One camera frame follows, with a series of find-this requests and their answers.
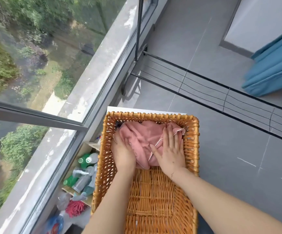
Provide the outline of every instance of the forearm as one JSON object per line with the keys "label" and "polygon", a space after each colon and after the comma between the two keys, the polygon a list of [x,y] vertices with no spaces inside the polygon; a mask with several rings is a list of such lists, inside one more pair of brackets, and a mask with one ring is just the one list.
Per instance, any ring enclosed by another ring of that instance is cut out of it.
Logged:
{"label": "forearm", "polygon": [[83,234],[124,233],[129,192],[133,175],[117,172]]}
{"label": "forearm", "polygon": [[216,234],[282,233],[282,223],[255,207],[221,191],[187,169],[172,180],[189,197]]}

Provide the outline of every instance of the white wall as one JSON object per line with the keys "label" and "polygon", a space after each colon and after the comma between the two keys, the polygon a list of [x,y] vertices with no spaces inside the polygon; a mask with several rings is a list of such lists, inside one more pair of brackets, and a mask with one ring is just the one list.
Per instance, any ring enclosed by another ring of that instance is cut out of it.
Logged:
{"label": "white wall", "polygon": [[242,0],[225,41],[255,52],[282,34],[282,0]]}

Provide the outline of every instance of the red mop head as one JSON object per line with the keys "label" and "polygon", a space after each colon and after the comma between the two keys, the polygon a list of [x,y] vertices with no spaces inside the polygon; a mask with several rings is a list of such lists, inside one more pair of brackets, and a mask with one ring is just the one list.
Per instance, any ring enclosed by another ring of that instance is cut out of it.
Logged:
{"label": "red mop head", "polygon": [[69,215],[70,218],[80,215],[85,209],[85,205],[82,201],[70,201],[65,209],[65,212]]}

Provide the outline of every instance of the drying rack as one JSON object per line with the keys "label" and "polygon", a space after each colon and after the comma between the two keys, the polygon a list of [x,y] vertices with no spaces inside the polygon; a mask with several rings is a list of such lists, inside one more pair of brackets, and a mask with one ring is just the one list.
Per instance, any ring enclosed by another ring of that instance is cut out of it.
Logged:
{"label": "drying rack", "polygon": [[147,46],[139,49],[142,8],[139,0],[135,60],[123,95],[128,78],[134,76],[282,140],[282,107],[150,54]]}

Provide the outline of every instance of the hand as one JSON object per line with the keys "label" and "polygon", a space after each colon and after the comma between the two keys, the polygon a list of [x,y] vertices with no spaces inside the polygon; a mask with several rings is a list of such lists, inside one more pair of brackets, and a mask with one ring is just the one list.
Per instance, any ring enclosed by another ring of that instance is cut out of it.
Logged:
{"label": "hand", "polygon": [[171,126],[163,129],[163,152],[160,154],[154,145],[150,145],[153,154],[157,158],[160,168],[170,179],[175,171],[185,168],[183,139],[179,144],[178,135],[173,136]]}
{"label": "hand", "polygon": [[123,141],[119,130],[114,133],[112,139],[111,150],[113,153],[114,162],[118,172],[128,173],[128,175],[134,175],[136,169],[136,156],[128,139]]}

